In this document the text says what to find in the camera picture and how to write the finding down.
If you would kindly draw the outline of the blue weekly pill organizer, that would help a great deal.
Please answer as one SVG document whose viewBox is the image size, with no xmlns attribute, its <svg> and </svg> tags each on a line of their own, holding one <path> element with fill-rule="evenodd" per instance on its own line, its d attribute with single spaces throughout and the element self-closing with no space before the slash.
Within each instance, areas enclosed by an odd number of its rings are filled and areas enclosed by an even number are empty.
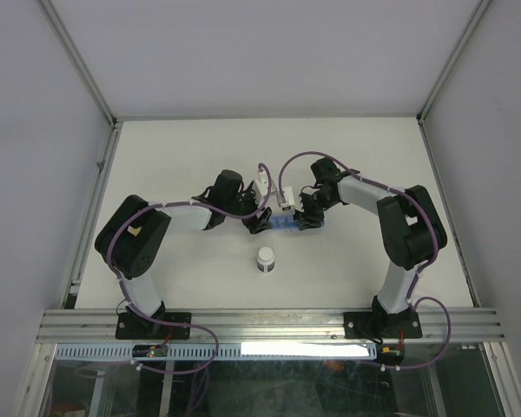
<svg viewBox="0 0 521 417">
<path fill-rule="evenodd" d="M 324 228 L 325 222 L 320 223 L 303 223 L 295 220 L 292 216 L 277 215 L 270 218 L 270 223 L 274 230 L 297 230 L 306 231 L 311 229 Z"/>
</svg>

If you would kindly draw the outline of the white cap pill bottle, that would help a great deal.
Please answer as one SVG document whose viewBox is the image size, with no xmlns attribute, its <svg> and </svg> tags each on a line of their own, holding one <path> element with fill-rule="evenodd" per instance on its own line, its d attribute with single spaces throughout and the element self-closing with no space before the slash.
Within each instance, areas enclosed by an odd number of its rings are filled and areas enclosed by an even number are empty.
<svg viewBox="0 0 521 417">
<path fill-rule="evenodd" d="M 264 274 L 271 272 L 275 266 L 275 254 L 270 247 L 259 249 L 256 257 L 257 268 Z"/>
</svg>

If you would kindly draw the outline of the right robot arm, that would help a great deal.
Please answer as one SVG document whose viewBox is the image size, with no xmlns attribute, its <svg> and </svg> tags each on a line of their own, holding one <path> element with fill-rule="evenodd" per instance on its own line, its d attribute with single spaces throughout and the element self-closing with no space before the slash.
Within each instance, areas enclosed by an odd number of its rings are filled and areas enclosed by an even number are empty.
<svg viewBox="0 0 521 417">
<path fill-rule="evenodd" d="M 300 230 L 320 228 L 326 211 L 337 204 L 354 205 L 378 217 L 390 263 L 384 284 L 373 297 L 371 313 L 356 321 L 353 329 L 371 339 L 399 336 L 413 321 L 410 300 L 419 274 L 447 244 L 444 225 L 429 192 L 420 185 L 386 187 L 359 173 L 339 169 L 329 157 L 314 162 L 311 171 L 314 192 L 300 192 L 301 210 L 294 220 Z"/>
</svg>

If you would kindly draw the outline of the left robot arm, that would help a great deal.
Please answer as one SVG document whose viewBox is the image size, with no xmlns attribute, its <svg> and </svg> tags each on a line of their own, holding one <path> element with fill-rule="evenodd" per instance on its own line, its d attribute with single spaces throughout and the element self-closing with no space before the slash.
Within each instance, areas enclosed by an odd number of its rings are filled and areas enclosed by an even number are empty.
<svg viewBox="0 0 521 417">
<path fill-rule="evenodd" d="M 224 169 L 214 184 L 187 200 L 147 202 L 129 195 L 109 218 L 95 240 L 95 251 L 115 274 L 135 316 L 135 328 L 155 337 L 171 323 L 157 294 L 149 270 L 168 234 L 209 231 L 227 219 L 242 222 L 250 234 L 271 228 L 270 193 L 258 197 L 254 185 L 245 186 L 242 176 Z"/>
</svg>

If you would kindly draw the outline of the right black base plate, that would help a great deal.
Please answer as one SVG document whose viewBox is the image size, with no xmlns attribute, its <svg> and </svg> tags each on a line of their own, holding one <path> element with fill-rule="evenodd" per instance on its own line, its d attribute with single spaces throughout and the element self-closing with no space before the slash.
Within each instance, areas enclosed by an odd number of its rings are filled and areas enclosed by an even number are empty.
<svg viewBox="0 0 521 417">
<path fill-rule="evenodd" d="M 422 338 L 419 315 L 411 309 L 398 314 L 377 314 L 373 311 L 345 312 L 343 318 L 345 338 L 348 340 Z"/>
</svg>

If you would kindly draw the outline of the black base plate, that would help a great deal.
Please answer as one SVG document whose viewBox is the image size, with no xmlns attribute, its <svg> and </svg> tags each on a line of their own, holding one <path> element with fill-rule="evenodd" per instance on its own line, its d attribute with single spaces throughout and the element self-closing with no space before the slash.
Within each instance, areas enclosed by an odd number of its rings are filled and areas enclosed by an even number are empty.
<svg viewBox="0 0 521 417">
<path fill-rule="evenodd" d="M 348 340 L 422 338 L 419 315 L 411 309 L 398 314 L 377 314 L 373 311 L 345 312 L 343 318 L 345 338 Z"/>
<path fill-rule="evenodd" d="M 115 330 L 115 338 L 117 340 L 163 341 L 168 336 L 170 336 L 170 341 L 186 341 L 190 338 L 190 329 L 153 323 L 132 311 L 118 315 Z"/>
</svg>

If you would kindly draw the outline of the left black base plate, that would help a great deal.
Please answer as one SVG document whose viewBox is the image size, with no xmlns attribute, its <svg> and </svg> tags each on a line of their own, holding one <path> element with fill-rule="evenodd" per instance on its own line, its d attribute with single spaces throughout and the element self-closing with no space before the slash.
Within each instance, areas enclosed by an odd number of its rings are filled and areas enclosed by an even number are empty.
<svg viewBox="0 0 521 417">
<path fill-rule="evenodd" d="M 153 323 L 132 311 L 118 315 L 115 330 L 115 338 L 117 340 L 163 341 L 168 336 L 170 336 L 170 341 L 186 341 L 190 338 L 190 329 Z"/>
</svg>

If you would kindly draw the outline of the aluminium mounting rail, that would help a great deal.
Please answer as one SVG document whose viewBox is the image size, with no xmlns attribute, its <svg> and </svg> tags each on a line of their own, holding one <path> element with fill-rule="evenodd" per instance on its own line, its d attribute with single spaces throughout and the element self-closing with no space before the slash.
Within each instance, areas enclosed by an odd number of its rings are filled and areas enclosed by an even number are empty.
<svg viewBox="0 0 521 417">
<path fill-rule="evenodd" d="M 48 310 L 44 313 L 37 341 L 41 343 L 117 342 L 115 330 L 118 315 L 114 309 Z M 186 322 L 194 343 L 242 341 L 369 341 L 345 338 L 345 311 L 341 309 L 195 309 L 187 313 L 168 311 L 168 318 Z M 490 308 L 420 307 L 421 339 L 408 343 L 501 342 L 505 334 L 496 312 Z"/>
</svg>

